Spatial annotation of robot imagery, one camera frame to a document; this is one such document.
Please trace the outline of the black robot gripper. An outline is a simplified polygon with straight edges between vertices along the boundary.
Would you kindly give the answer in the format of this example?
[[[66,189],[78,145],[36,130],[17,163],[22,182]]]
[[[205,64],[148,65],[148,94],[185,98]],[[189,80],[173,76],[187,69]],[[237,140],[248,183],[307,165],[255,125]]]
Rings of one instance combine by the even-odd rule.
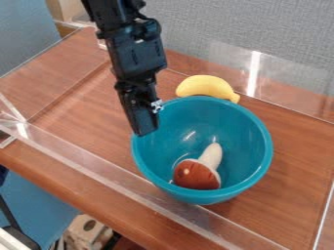
[[[163,102],[156,96],[155,82],[136,84],[153,77],[167,66],[156,19],[131,22],[109,21],[103,25],[103,37],[112,62],[120,104],[137,136],[153,132],[159,126],[157,113]]]

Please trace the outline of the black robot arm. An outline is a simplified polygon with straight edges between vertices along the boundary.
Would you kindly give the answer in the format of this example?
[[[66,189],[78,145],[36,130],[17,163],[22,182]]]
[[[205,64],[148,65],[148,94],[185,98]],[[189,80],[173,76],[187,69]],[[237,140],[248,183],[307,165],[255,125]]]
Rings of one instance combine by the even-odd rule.
[[[96,38],[108,50],[115,89],[132,130],[144,136],[157,129],[161,100],[156,73],[167,67],[159,21],[139,12],[144,0],[81,0]]]

